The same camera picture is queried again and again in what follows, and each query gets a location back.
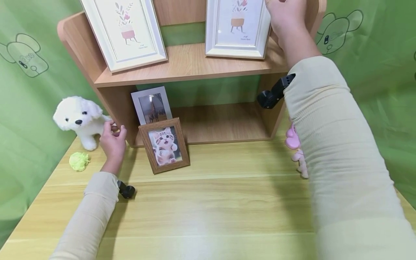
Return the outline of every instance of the shelf board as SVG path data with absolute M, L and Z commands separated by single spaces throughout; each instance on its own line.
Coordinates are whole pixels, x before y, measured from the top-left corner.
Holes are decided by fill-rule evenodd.
M 256 103 L 171 108 L 187 144 L 269 140 Z M 140 133 L 134 147 L 142 147 Z
M 95 87 L 235 77 L 287 72 L 281 49 L 270 38 L 266 59 L 206 57 L 205 43 L 166 48 L 169 61 L 111 74 L 108 67 L 94 82 Z

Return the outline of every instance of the picture frame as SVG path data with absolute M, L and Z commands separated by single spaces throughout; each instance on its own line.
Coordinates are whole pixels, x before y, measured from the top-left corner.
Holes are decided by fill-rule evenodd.
M 152 0 L 80 0 L 111 73 L 168 60 Z
M 139 126 L 153 174 L 189 166 L 179 118 Z
M 131 93 L 140 125 L 173 119 L 164 86 Z
M 205 55 L 264 59 L 270 13 L 263 0 L 207 0 Z

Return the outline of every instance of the right hand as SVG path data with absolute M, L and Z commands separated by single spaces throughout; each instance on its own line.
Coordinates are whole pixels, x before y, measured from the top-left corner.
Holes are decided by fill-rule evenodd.
M 104 131 L 100 137 L 100 145 L 107 156 L 107 160 L 123 160 L 126 151 L 126 135 L 125 126 L 120 127 L 120 132 L 113 132 L 117 127 L 112 126 L 113 121 L 104 122 Z
M 305 30 L 307 0 L 265 0 L 272 29 L 279 39 L 294 30 Z

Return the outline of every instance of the desk surface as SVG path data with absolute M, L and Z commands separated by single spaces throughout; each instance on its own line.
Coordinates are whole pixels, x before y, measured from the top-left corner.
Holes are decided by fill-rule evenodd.
M 128 149 L 120 179 L 137 189 L 120 200 L 97 259 L 310 260 L 315 244 L 308 181 L 273 141 L 189 146 L 191 166 L 154 176 L 144 149 Z M 45 260 L 54 250 L 105 155 L 89 152 L 83 172 L 68 164 L 78 139 L 0 251 L 0 259 Z M 416 211 L 399 194 L 416 229 Z

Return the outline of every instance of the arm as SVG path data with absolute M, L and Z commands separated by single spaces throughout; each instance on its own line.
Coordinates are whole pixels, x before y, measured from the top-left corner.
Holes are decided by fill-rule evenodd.
M 118 201 L 117 177 L 95 173 L 50 260 L 95 259 L 101 238 Z
M 393 181 L 343 76 L 305 29 L 305 6 L 268 2 L 289 73 L 296 74 L 285 101 L 310 176 L 318 258 L 411 259 L 416 238 Z
M 106 122 L 100 138 L 107 161 L 95 173 L 84 191 L 84 198 L 68 223 L 50 260 L 93 260 L 101 238 L 118 201 L 117 174 L 126 148 L 126 129 L 112 133 L 113 122 Z

